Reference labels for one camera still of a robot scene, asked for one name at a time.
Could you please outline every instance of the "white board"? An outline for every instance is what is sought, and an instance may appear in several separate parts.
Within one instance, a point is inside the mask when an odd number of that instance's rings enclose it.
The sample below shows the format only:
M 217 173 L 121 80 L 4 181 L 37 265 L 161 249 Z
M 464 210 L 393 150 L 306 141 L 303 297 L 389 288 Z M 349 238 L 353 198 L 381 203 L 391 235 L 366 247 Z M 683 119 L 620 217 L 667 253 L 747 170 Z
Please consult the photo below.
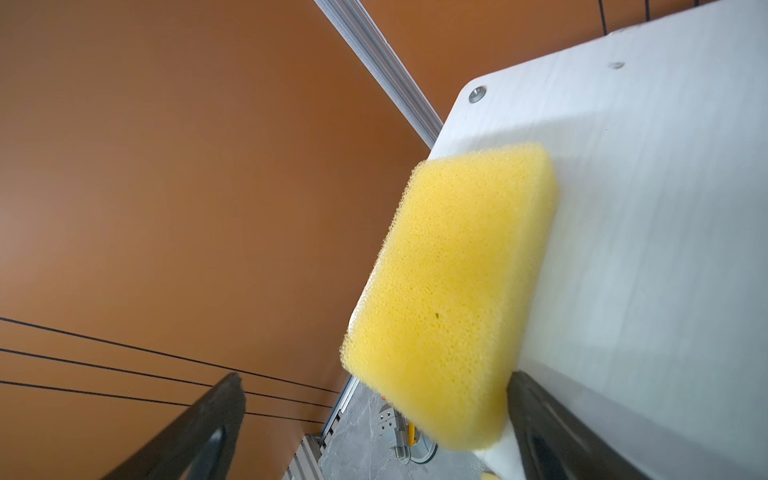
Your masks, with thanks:
M 430 155 L 549 150 L 521 368 L 657 478 L 768 478 L 767 25 L 721 0 L 477 78 Z

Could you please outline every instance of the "marble floor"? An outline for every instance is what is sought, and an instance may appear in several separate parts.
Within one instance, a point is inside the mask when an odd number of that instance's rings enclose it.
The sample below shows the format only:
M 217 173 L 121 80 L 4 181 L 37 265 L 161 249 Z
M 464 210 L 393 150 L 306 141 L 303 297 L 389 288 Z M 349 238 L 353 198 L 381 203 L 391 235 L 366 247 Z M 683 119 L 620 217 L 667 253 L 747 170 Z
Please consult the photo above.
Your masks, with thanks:
M 330 439 L 319 465 L 326 480 L 478 480 L 485 465 L 472 453 L 450 452 L 438 445 L 424 465 L 400 465 L 384 440 L 374 433 L 375 413 L 384 401 L 360 383 Z

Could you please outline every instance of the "screw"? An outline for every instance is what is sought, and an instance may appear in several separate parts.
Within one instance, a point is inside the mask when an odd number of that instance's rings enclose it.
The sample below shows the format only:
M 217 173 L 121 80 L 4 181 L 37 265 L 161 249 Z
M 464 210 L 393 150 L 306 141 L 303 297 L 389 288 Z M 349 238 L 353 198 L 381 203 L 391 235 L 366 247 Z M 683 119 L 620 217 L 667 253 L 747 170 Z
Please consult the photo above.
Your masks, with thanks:
M 485 96 L 485 87 L 482 85 L 477 87 L 472 93 L 469 94 L 469 103 L 474 104 L 480 101 Z

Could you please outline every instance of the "yellow part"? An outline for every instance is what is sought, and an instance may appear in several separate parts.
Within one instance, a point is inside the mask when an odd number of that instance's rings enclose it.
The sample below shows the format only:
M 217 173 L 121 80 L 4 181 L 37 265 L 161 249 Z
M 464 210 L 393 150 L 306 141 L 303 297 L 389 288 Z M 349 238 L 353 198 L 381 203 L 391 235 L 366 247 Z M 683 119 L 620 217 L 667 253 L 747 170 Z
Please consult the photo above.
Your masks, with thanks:
M 416 427 L 413 422 L 408 422 L 408 446 L 413 447 L 416 444 Z
M 424 161 L 400 200 L 341 360 L 448 449 L 501 436 L 557 199 L 525 144 Z

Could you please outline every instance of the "wall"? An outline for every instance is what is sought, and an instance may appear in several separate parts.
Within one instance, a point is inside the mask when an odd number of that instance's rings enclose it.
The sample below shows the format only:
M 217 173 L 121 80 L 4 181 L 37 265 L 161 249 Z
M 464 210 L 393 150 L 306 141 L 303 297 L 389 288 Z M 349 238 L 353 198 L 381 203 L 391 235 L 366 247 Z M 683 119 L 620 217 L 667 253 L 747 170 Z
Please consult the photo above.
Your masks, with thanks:
M 313 2 L 4 2 L 0 61 L 0 316 L 343 387 L 349 314 L 428 151 Z M 165 402 L 206 387 L 51 358 L 227 372 L 5 321 L 0 348 L 4 382 Z M 97 478 L 183 410 L 34 386 L 0 384 L 2 478 Z M 329 409 L 247 397 L 317 422 L 246 416 L 230 478 L 279 478 Z
M 445 120 L 473 78 L 603 35 L 598 0 L 362 0 Z M 647 0 L 650 18 L 694 0 Z M 645 21 L 646 0 L 602 0 L 606 31 Z

